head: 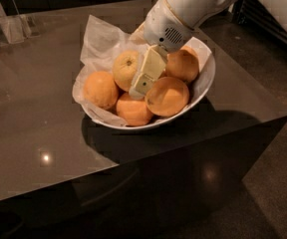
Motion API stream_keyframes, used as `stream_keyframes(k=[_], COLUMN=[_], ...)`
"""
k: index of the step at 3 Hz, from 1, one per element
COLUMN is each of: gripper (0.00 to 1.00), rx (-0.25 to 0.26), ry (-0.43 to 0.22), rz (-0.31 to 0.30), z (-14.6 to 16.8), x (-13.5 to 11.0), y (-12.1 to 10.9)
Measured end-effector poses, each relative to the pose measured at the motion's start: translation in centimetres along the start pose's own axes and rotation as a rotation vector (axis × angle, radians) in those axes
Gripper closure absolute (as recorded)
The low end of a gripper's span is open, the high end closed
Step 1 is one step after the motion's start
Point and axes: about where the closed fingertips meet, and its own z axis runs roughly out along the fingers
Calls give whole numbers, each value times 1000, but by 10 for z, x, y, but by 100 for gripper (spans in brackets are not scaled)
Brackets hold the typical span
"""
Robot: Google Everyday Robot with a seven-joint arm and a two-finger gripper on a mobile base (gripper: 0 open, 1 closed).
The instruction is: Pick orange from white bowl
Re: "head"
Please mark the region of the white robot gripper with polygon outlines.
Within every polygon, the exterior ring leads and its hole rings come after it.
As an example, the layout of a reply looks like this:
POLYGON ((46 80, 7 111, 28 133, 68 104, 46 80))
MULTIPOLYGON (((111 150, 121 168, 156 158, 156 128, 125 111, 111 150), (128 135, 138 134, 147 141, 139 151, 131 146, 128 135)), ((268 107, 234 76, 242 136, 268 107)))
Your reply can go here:
POLYGON ((150 45, 140 56, 139 69, 133 77, 130 96, 142 99, 159 79, 167 63, 167 52, 179 50, 192 35, 193 29, 187 27, 174 13, 167 0, 157 0, 141 23, 131 33, 130 40, 136 44, 150 45))

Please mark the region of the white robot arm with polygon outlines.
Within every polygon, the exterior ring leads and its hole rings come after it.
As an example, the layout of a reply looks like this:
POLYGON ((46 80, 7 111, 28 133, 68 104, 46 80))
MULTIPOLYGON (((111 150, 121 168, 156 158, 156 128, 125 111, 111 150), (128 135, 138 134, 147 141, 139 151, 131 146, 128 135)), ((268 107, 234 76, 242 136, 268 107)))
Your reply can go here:
MULTIPOLYGON (((133 78, 130 95, 143 98, 161 75, 169 53, 178 51, 192 32, 208 18, 238 0, 157 0, 143 23, 131 34, 136 44, 146 44, 133 78)), ((287 0, 257 0, 287 32, 287 0)))

